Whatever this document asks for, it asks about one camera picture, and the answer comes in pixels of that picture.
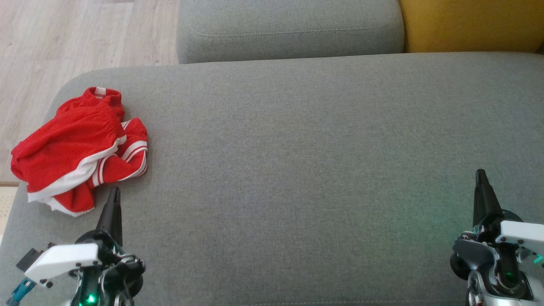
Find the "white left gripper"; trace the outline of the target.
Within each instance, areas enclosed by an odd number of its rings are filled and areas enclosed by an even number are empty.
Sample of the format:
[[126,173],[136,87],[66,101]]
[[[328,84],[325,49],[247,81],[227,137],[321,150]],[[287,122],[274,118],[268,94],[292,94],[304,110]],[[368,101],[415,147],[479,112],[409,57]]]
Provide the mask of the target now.
[[124,251],[121,192],[112,187],[96,229],[75,244],[53,245],[38,253],[25,276],[49,284],[70,275],[77,281],[68,306],[134,306],[143,286],[145,262]]

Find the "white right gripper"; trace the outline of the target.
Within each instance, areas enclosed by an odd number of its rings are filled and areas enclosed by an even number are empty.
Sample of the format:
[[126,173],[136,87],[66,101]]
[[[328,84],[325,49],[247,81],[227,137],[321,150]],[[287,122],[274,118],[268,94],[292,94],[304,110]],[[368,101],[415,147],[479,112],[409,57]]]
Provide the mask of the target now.
[[473,230],[462,232],[452,250],[450,267],[467,282],[466,298],[543,297],[543,282],[520,268],[532,256],[542,265],[543,225],[502,212],[484,169],[475,174]]

